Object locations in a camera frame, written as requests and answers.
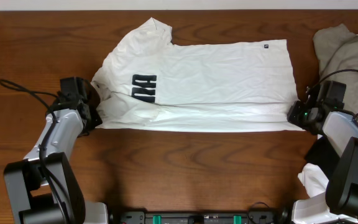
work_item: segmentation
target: gray cloth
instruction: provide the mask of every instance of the gray cloth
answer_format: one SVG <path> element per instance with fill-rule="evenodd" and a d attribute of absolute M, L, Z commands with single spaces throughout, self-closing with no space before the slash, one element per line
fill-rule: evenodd
<path fill-rule="evenodd" d="M 313 37 L 314 49 L 319 60 L 320 78 L 337 70 L 358 69 L 358 35 L 344 24 L 319 30 Z M 358 73 L 338 73 L 328 78 L 346 84 L 345 110 L 358 112 Z"/>

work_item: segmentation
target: brown wooden surface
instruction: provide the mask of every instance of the brown wooden surface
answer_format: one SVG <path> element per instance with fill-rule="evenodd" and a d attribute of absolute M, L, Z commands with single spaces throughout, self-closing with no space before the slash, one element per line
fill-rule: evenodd
<path fill-rule="evenodd" d="M 318 79 L 312 37 L 358 11 L 0 12 L 0 78 L 56 92 L 59 79 L 92 79 L 122 37 L 148 18 L 173 27 L 173 43 L 288 39 L 298 95 Z M 12 223 L 2 171 L 21 160 L 44 128 L 45 108 L 0 87 L 0 223 Z M 169 133 L 97 129 L 75 144 L 71 166 L 88 200 L 168 210 L 244 210 L 306 198 L 297 180 L 315 140 L 306 132 Z"/>

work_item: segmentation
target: wood grain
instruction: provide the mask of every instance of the wood grain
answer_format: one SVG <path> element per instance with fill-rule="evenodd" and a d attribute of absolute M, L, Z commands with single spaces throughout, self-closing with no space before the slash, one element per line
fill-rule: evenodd
<path fill-rule="evenodd" d="M 300 98 L 318 79 L 313 34 L 342 22 L 358 33 L 358 11 L 0 12 L 0 78 L 50 92 L 63 77 L 92 79 L 122 37 L 150 17 L 172 26 L 178 45 L 288 39 Z M 2 171 L 33 147 L 44 113 L 31 96 L 0 87 L 0 223 L 12 223 Z M 307 197 L 296 175 L 314 140 L 289 131 L 97 129 L 77 140 L 70 163 L 85 198 L 115 210 L 244 210 L 256 201 L 279 207 Z"/>

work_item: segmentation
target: green strip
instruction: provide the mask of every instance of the green strip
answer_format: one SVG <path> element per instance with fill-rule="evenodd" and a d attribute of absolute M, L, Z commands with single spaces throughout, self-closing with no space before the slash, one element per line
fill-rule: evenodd
<path fill-rule="evenodd" d="M 235 215 L 233 217 L 234 219 L 234 223 L 233 224 L 241 224 L 241 216 L 240 215 Z"/>
<path fill-rule="evenodd" d="M 153 216 L 153 224 L 161 224 L 161 216 L 160 215 Z"/>

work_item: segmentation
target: white t-shirt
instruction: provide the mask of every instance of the white t-shirt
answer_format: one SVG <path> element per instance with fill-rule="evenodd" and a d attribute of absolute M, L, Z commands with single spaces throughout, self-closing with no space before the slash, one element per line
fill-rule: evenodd
<path fill-rule="evenodd" d="M 92 80 L 99 128 L 247 132 L 301 130 L 286 40 L 179 46 L 153 18 L 130 31 Z"/>

